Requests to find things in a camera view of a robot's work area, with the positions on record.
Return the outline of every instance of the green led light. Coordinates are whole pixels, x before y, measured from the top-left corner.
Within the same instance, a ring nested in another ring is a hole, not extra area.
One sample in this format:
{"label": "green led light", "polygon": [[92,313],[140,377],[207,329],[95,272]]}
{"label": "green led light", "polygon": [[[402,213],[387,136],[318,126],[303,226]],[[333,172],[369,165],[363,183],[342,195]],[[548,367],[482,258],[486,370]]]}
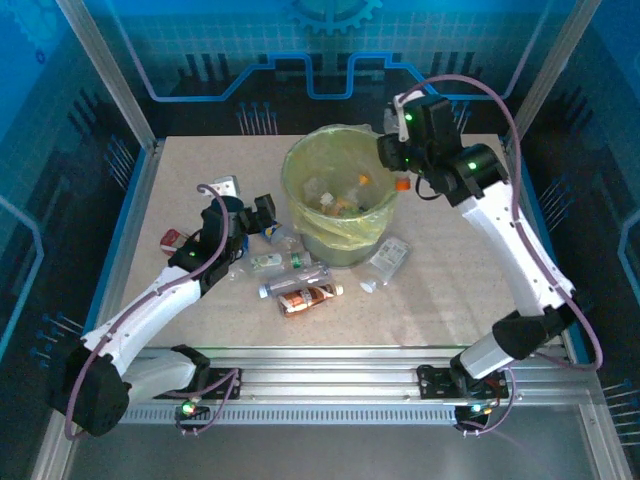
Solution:
{"label": "green led light", "polygon": [[196,411],[196,404],[193,402],[185,402],[182,404],[182,413],[184,415],[193,415]]}

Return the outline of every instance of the bottle label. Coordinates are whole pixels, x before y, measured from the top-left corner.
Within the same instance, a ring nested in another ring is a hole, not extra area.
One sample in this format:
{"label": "bottle label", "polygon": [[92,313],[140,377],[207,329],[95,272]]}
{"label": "bottle label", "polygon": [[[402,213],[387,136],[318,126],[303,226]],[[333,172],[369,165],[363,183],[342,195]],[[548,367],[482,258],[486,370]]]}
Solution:
{"label": "bottle label", "polygon": [[370,261],[383,272],[389,273],[400,266],[408,253],[409,245],[397,238],[388,238]]}
{"label": "bottle label", "polygon": [[279,253],[271,253],[269,255],[260,255],[251,259],[251,266],[254,270],[267,267],[277,267],[282,264],[282,255]]}
{"label": "bottle label", "polygon": [[302,258],[300,258],[299,253],[291,254],[291,266],[293,268],[300,268],[302,266]]}
{"label": "bottle label", "polygon": [[273,225],[271,225],[270,227],[265,228],[262,231],[262,236],[264,238],[266,238],[267,240],[271,240],[271,237],[273,237],[273,234],[276,233],[276,230],[278,228],[280,228],[282,225],[279,223],[274,223]]}

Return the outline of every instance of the yellow plastic bag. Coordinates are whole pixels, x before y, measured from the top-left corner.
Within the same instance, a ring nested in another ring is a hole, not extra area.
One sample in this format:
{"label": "yellow plastic bag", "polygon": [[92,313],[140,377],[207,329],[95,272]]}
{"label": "yellow plastic bag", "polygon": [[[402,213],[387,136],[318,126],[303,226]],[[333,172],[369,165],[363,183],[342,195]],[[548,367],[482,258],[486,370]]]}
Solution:
{"label": "yellow plastic bag", "polygon": [[[368,125],[329,125],[289,150],[282,185],[297,231],[334,250],[376,244],[391,222],[397,197],[395,176],[378,158],[377,137]],[[359,184],[363,178],[366,185]],[[337,198],[353,188],[358,188],[360,210],[340,216],[322,213],[323,193]]]}

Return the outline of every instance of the trash bin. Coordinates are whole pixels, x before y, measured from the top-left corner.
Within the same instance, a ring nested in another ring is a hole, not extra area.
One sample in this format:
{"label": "trash bin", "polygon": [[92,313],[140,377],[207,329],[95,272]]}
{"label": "trash bin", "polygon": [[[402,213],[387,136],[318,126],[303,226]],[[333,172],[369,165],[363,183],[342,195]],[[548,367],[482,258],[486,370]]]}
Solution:
{"label": "trash bin", "polygon": [[293,224],[307,250],[330,266],[366,258],[393,216],[395,176],[380,163],[377,137],[368,125],[330,125],[285,158],[282,185]]}

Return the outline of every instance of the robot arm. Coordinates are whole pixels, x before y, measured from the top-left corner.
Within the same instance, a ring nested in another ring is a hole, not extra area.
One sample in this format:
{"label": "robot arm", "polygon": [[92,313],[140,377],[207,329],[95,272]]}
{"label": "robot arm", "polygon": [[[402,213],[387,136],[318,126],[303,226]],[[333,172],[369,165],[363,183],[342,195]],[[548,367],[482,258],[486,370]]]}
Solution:
{"label": "robot arm", "polygon": [[[382,164],[410,170],[444,195],[485,239],[509,284],[516,311],[496,322],[492,332],[451,361],[451,376],[464,395],[467,386],[512,362],[527,358],[573,321],[565,302],[542,274],[512,223],[513,189],[507,172],[486,145],[462,147],[450,102],[416,91],[398,95],[385,112],[378,139]],[[566,292],[572,283],[554,265],[523,215],[533,248]]]}
{"label": "robot arm", "polygon": [[[73,422],[93,436],[110,431],[130,403],[150,399],[169,390],[202,390],[209,377],[209,359],[186,346],[152,360],[136,360],[140,350],[168,322],[222,279],[229,266],[243,252],[247,235],[271,226],[275,206],[270,195],[255,199],[257,211],[245,208],[231,196],[222,200],[228,211],[228,236],[217,259],[191,279],[173,285],[177,279],[199,271],[224,241],[222,210],[217,201],[202,211],[203,227],[169,259],[160,276],[122,312],[81,339],[61,339],[51,359],[48,403],[65,414],[71,391],[87,359],[105,336],[109,341],[87,368],[73,409]],[[161,288],[172,284],[170,288]],[[157,292],[133,311],[119,328],[109,333],[130,306],[150,292]]]}

